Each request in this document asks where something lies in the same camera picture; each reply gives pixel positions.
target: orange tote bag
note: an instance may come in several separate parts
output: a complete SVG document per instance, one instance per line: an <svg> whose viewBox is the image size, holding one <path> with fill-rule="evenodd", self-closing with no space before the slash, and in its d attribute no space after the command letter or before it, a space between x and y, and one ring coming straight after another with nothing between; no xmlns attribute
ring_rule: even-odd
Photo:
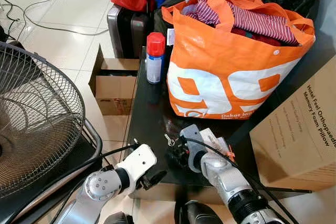
<svg viewBox="0 0 336 224"><path fill-rule="evenodd" d="M231 33L234 15L227 2L286 18L299 46L272 46ZM313 45L313 22L261 0L207 0L220 21L213 28L181 14L196 3L162 7L163 19L175 29L167 74L171 106L180 116L247 119Z"/></svg>

